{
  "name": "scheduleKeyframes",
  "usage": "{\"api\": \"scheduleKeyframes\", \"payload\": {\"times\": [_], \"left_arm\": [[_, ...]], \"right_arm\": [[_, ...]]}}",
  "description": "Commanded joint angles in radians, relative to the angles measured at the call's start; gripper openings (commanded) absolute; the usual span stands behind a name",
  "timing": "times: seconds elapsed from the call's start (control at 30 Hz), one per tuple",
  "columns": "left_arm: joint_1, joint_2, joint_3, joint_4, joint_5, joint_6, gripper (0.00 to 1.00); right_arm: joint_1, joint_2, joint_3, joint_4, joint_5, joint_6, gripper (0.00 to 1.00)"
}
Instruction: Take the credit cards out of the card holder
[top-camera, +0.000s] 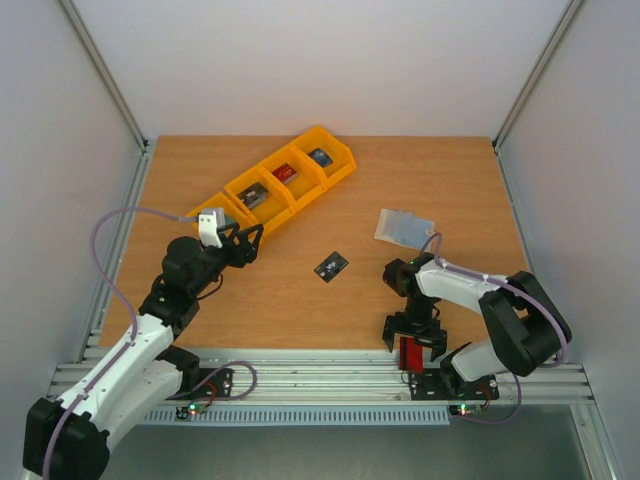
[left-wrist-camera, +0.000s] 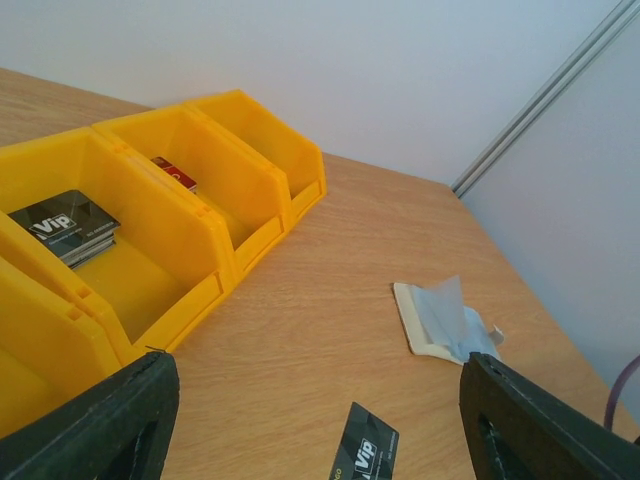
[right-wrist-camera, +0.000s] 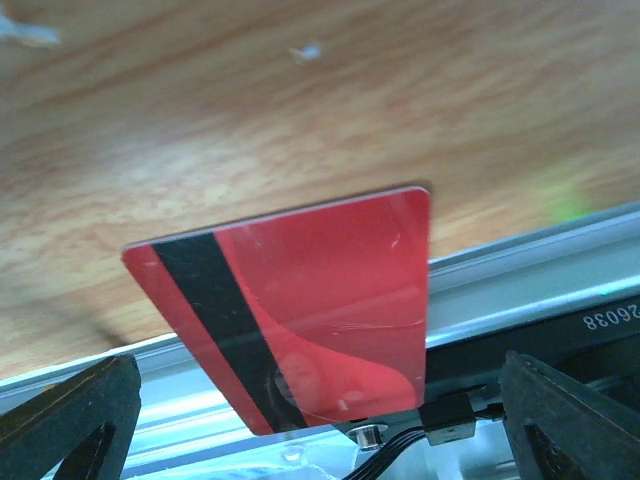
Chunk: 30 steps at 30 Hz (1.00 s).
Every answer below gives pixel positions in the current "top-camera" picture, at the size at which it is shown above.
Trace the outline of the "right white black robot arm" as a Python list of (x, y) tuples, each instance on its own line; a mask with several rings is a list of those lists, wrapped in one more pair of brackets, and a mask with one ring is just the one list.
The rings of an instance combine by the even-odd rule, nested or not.
[[(409, 343), (430, 349), (439, 363), (432, 383), (446, 399), (461, 399), (479, 382), (504, 372), (526, 377), (553, 355), (565, 356), (572, 340), (565, 319), (526, 271), (491, 276), (422, 253), (410, 262), (389, 262), (382, 279), (406, 301), (402, 311), (386, 317), (384, 344), (392, 349), (395, 339), (402, 339), (402, 369), (409, 367)], [(442, 300), (480, 315), (487, 340), (450, 350), (437, 307)]]

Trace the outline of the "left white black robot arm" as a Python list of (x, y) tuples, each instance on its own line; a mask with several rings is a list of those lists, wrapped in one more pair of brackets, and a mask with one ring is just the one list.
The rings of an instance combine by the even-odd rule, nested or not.
[(189, 398), (202, 384), (200, 359), (174, 342), (208, 286), (258, 253), (263, 226), (218, 227), (200, 218), (198, 237), (172, 240), (162, 272), (129, 329), (73, 387), (41, 398), (26, 417), (23, 467), (43, 479), (98, 479), (122, 439), (158, 403)]

